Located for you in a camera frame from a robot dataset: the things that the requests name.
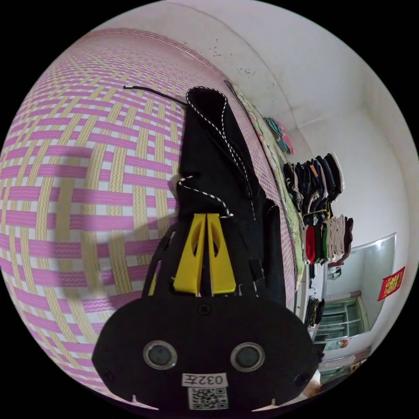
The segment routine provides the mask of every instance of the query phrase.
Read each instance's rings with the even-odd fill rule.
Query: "clothing rack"
[[[335,217],[332,203],[344,191],[342,169],[334,153],[284,165],[285,183],[302,216],[303,257],[308,265],[346,259],[352,243],[352,218]]]

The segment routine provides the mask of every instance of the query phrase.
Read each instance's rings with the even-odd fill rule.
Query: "white wall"
[[[361,290],[365,253],[351,254],[341,266],[342,275],[326,281],[326,296]]]
[[[263,115],[278,118],[287,130],[362,102],[359,56],[317,24],[267,3],[161,1],[97,29],[108,27],[156,32],[185,44],[240,86]]]
[[[419,259],[418,157],[400,110],[376,75],[323,28],[258,1],[158,2],[99,29],[105,27],[142,29],[185,44],[222,70],[264,116],[278,118],[302,160],[337,153],[346,189],[333,210],[354,218],[353,246],[397,232],[394,269],[406,265],[406,271],[373,330],[327,358],[370,344],[374,349],[397,318]]]
[[[419,158],[415,148],[409,127],[383,82],[373,70],[366,66],[365,96],[368,112],[379,126],[398,160],[403,174],[407,200],[409,206],[409,229],[410,235],[406,255],[406,270],[400,289],[385,299],[383,309],[374,325],[374,333],[371,334],[372,350],[374,350],[385,338],[392,325],[399,316],[406,298],[410,292],[419,264]],[[394,271],[404,266],[400,257],[396,259]]]
[[[402,171],[391,145],[366,110],[330,117],[300,130],[314,155],[334,151],[339,158],[345,190],[332,209],[336,216],[343,213],[354,219],[352,246],[396,232],[395,270],[405,266],[409,255],[409,203]],[[372,344],[381,321],[392,316],[384,310],[385,304],[379,317],[384,320],[378,319],[370,332],[352,338],[346,348],[327,351],[325,360]]]
[[[384,304],[384,300],[377,301],[383,279],[393,273],[394,243],[394,238],[391,238],[381,246],[370,246],[360,250],[364,254],[361,299],[367,312],[370,329],[374,326]]]

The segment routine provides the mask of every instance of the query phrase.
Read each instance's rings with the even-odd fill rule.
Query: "red sign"
[[[384,298],[388,297],[400,288],[404,273],[405,268],[401,268],[400,271],[397,271],[395,274],[383,279],[383,285],[381,286],[380,295],[377,301],[384,300]]]

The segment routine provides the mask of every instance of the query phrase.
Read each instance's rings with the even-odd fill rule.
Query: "pink woven mat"
[[[184,46],[133,30],[90,34],[65,51],[22,103],[0,159],[0,265],[22,320],[80,383],[112,396],[91,362],[97,335],[141,296],[159,238],[174,222],[184,111],[148,86],[223,92],[261,185],[279,204],[287,301],[292,248],[281,200],[249,119],[225,76]]]

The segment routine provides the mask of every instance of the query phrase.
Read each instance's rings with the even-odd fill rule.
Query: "window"
[[[359,297],[325,303],[314,342],[325,343],[325,350],[337,349],[337,341],[365,332],[367,328],[360,304]]]
[[[342,375],[349,375],[349,374],[350,374],[349,366],[334,368],[332,370],[327,370],[327,371],[321,371],[320,384],[327,383],[328,381],[341,377]]]

